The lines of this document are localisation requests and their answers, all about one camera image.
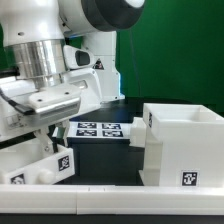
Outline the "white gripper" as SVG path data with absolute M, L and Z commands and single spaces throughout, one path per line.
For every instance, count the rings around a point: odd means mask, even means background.
M 56 124 L 57 138 L 65 147 L 68 119 L 100 108 L 102 93 L 97 72 L 84 68 L 67 72 L 62 83 L 38 90 L 31 80 L 0 79 L 0 142 L 34 132 L 44 154 L 53 154 L 46 127 Z

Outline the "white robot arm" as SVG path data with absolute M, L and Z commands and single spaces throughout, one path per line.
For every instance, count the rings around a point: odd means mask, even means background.
M 0 74 L 0 142 L 94 111 L 101 87 L 87 47 L 68 38 L 113 34 L 139 20 L 145 0 L 0 0 L 9 76 Z

